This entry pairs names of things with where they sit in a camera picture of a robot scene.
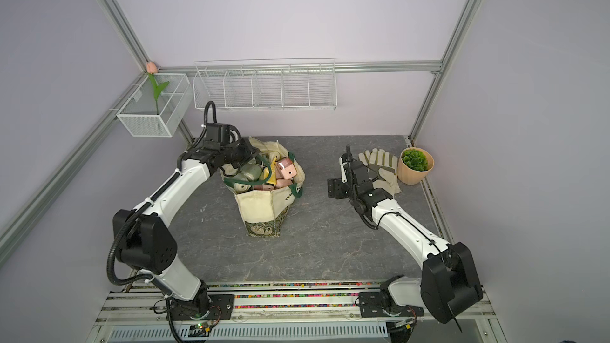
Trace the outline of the cream tote bag green handles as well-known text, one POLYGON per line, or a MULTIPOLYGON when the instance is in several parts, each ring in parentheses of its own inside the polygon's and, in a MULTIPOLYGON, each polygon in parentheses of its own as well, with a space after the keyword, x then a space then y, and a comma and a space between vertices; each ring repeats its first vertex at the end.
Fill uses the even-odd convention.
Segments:
POLYGON ((249 138, 249 141, 260 150, 259 154, 239 168, 222 166, 222 181, 234 195, 248 235, 277 237, 281 234, 290 206, 303 195, 305 173, 295 155, 278 141, 260 141, 256 138, 249 138), (292 185, 276 188, 275 163, 285 157, 292 160, 297 175, 292 185))

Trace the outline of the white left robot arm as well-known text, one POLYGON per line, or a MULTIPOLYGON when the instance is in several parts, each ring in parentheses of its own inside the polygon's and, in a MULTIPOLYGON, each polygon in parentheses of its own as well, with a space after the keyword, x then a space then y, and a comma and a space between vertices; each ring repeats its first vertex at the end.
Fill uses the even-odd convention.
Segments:
POLYGON ((199 142, 183 152, 173 174, 148 198, 113 217, 114 241, 106 259, 106 276, 115 286, 149 281, 182 303, 205 303, 207 286, 178 257, 169 227, 195 190, 225 165, 238 168, 259 155, 250 140, 221 144, 199 142))

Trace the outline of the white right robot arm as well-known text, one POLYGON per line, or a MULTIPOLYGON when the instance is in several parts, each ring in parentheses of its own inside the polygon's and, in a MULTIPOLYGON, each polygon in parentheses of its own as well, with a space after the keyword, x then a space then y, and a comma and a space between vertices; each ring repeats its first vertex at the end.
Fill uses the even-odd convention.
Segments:
POLYGON ((466 245, 451 244, 430 232, 370 180, 355 184, 349 179, 329 179, 327 191, 329 198, 349 200, 368 228, 389 233, 421 269, 420 279, 394 276, 381 284, 375 299, 360 298, 361 304, 388 316, 423 308, 446 324, 483 299, 473 255, 466 245))

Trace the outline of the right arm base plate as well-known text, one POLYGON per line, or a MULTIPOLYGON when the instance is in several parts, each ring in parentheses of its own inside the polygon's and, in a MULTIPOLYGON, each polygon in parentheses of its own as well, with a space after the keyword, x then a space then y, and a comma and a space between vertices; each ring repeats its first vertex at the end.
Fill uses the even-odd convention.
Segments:
POLYGON ((360 292, 354 300, 354 305, 358 307, 363 318, 382 318, 382 317, 423 317, 424 309, 418 306, 398 306, 395 304, 389 293, 379 292, 360 292))

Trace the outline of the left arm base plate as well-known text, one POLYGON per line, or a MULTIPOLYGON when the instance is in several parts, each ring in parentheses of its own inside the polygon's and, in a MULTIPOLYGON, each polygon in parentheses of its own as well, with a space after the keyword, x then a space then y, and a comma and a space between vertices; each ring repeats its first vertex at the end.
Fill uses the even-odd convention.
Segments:
POLYGON ((191 301, 171 299, 169 313, 173 321, 229 320, 235 295, 202 293, 191 301))

